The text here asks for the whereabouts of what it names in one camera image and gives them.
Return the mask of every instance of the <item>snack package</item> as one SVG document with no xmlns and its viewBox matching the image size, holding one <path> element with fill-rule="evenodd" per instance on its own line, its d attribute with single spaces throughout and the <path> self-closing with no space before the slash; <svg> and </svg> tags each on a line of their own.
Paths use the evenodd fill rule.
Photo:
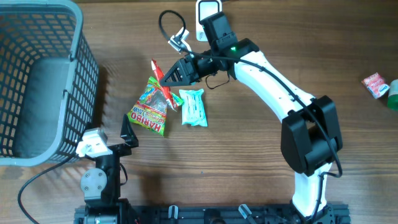
<svg viewBox="0 0 398 224">
<path fill-rule="evenodd" d="M 158 82 L 164 77 L 162 70 L 157 66 L 156 61 L 152 59 L 150 61 L 150 65 L 152 66 L 152 70 L 155 73 L 155 77 Z M 164 97 L 166 98 L 167 104 L 175 111 L 177 109 L 177 104 L 174 102 L 172 97 L 172 91 L 169 86 L 160 86 L 160 89 L 163 92 Z"/>
<path fill-rule="evenodd" d="M 180 90 L 182 105 L 182 124 L 200 125 L 207 127 L 205 107 L 201 100 L 204 90 Z"/>
<path fill-rule="evenodd" d="M 362 80 L 362 83 L 372 93 L 375 99 L 384 95 L 387 93 L 388 89 L 390 89 L 384 79 L 377 72 Z"/>
<path fill-rule="evenodd" d="M 127 115 L 130 122 L 139 124 L 163 136 L 167 102 L 160 88 L 159 82 L 154 77 L 150 77 L 144 94 L 137 100 L 137 103 Z M 183 100 L 174 93 L 172 93 L 172 97 L 177 106 L 183 103 Z"/>
</svg>

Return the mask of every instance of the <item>table top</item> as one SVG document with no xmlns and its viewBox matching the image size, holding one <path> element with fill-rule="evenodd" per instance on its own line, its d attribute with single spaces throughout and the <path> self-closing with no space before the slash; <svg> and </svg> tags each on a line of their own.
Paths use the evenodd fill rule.
<svg viewBox="0 0 398 224">
<path fill-rule="evenodd" d="M 195 39 L 195 3 L 123 2 L 80 4 L 83 32 L 100 66 L 95 122 L 118 137 L 123 114 L 153 75 L 150 59 L 166 72 L 181 57 L 157 26 L 164 9 L 181 13 Z M 396 223 L 398 207 L 398 114 L 387 98 L 375 100 L 361 80 L 379 72 L 398 78 L 398 4 L 395 1 L 229 1 L 224 3 L 238 39 L 249 38 L 278 71 L 317 97 L 328 95 L 338 111 L 344 175 L 328 179 L 326 199 L 347 203 L 353 223 Z M 165 16 L 170 35 L 180 21 Z M 210 85 L 227 79 L 220 72 Z M 238 81 L 215 90 L 205 83 L 208 127 L 181 125 L 181 111 L 167 114 L 165 137 L 133 125 L 140 146 L 123 157 L 129 180 L 122 197 L 133 205 L 263 205 L 289 203 L 294 172 L 280 152 L 280 123 L 248 87 Z M 23 183 L 50 167 L 0 167 L 2 223 L 26 223 L 18 208 Z M 81 175 L 90 161 L 65 165 L 26 188 L 22 201 L 41 223 L 71 223 L 84 205 Z"/>
</svg>

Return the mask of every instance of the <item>blue plastic wrapper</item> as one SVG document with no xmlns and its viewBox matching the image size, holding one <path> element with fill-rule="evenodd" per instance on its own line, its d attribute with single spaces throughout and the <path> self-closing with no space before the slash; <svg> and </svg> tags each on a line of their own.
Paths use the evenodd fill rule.
<svg viewBox="0 0 398 224">
<path fill-rule="evenodd" d="M 182 125 L 191 124 L 207 127 L 205 107 L 201 100 L 204 90 L 180 90 L 182 105 Z"/>
</svg>

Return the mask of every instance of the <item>mesh side of bin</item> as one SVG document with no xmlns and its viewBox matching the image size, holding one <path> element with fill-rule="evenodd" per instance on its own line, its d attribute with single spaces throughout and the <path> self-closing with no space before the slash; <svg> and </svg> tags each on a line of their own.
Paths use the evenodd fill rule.
<svg viewBox="0 0 398 224">
<path fill-rule="evenodd" d="M 68 57 L 75 26 L 72 13 L 0 11 L 0 157 L 18 157 L 12 146 L 32 65 Z"/>
<path fill-rule="evenodd" d="M 50 161 L 64 160 L 75 152 L 76 141 L 93 117 L 98 73 L 98 64 L 82 34 L 78 47 L 73 87 L 67 104 L 67 122 L 65 123 L 63 143 L 57 154 L 50 158 Z"/>
</svg>

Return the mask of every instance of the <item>gray bin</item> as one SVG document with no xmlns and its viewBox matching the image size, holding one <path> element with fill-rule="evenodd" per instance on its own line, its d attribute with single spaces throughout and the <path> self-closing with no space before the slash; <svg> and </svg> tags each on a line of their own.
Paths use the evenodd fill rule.
<svg viewBox="0 0 398 224">
<path fill-rule="evenodd" d="M 98 83 L 82 28 L 71 1 L 0 1 L 0 166 L 60 162 L 75 152 Z"/>
</svg>

